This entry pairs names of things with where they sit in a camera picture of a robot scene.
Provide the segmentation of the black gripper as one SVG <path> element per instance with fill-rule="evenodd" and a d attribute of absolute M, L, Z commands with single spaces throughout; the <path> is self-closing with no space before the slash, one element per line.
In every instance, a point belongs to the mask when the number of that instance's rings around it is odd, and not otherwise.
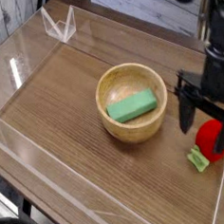
<path fill-rule="evenodd" d="M 212 98 L 201 89 L 201 75 L 191 71 L 179 70 L 177 72 L 177 86 L 175 94 L 179 103 L 179 127 L 184 134 L 191 128 L 196 109 L 214 119 L 224 122 L 224 96 Z M 215 153 L 224 150 L 224 123 L 215 141 Z"/>

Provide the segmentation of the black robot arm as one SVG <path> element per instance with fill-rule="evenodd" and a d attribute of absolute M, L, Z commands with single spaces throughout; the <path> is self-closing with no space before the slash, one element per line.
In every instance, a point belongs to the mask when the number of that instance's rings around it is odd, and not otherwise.
<path fill-rule="evenodd" d="M 187 4 L 193 0 L 177 0 Z M 195 111 L 200 110 L 221 122 L 222 129 L 213 151 L 224 150 L 224 0 L 208 0 L 204 69 L 201 74 L 180 70 L 175 88 L 179 103 L 179 127 L 183 132 L 191 128 Z"/>

